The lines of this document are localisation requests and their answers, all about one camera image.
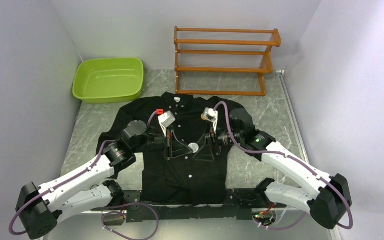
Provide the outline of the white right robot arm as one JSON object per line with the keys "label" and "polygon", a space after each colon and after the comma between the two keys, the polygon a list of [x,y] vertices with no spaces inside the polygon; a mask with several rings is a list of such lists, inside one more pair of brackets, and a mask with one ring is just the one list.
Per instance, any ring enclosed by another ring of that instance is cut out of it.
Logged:
{"label": "white right robot arm", "polygon": [[222,147],[236,146],[258,161],[275,167],[298,185],[293,187],[265,178],[253,189],[257,205],[293,207],[329,230],[353,227],[352,197],[348,180],[343,175],[332,176],[291,153],[273,136],[258,130],[243,108],[224,112],[225,130],[217,129],[221,116],[217,108],[204,109],[201,118],[208,122],[208,129],[199,143],[190,144],[195,154],[213,160],[221,155]]}

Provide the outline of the white round brooch back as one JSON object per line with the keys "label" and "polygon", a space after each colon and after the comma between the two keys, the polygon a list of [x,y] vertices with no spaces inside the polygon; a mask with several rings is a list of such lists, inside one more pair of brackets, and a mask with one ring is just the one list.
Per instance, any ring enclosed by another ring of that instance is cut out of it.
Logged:
{"label": "white round brooch back", "polygon": [[188,145],[188,147],[190,148],[190,150],[193,154],[197,153],[200,149],[199,145],[197,143],[194,143],[194,142],[190,143]]}

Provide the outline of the black button shirt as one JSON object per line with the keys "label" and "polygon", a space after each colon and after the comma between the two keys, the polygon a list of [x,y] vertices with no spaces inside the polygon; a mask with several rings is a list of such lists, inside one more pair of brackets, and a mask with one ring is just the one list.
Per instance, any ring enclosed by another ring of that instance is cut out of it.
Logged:
{"label": "black button shirt", "polygon": [[[198,143],[207,132],[209,123],[201,119],[205,108],[217,108],[221,116],[217,129],[226,130],[226,120],[222,117],[225,109],[232,111],[242,105],[232,100],[225,101],[225,107],[218,106],[221,97],[209,99],[187,94],[165,92],[161,96],[143,97],[121,107],[109,131],[99,136],[98,143],[117,140],[121,132],[132,121],[150,122],[159,133],[162,129],[152,113],[158,109],[171,111],[175,115],[172,124],[179,141],[186,145]],[[172,160],[162,153],[143,153],[142,198],[145,201],[168,204],[177,202],[185,205],[219,204],[226,197],[226,178],[230,146],[223,146],[215,162],[194,161],[194,153]]]}

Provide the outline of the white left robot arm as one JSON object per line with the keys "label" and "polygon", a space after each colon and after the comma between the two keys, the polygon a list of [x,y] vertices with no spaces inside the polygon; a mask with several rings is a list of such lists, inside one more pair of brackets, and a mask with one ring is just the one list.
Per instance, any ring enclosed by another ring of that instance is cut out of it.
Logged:
{"label": "white left robot arm", "polygon": [[96,208],[119,209],[124,201],[122,188],[115,181],[118,174],[136,162],[137,153],[162,153],[167,160],[196,153],[196,143],[178,140],[172,120],[162,120],[162,132],[134,120],[117,140],[106,140],[98,154],[75,170],[47,183],[30,182],[21,190],[15,207],[16,214],[9,225],[13,235],[19,219],[24,234],[37,240],[49,234],[64,220]]}

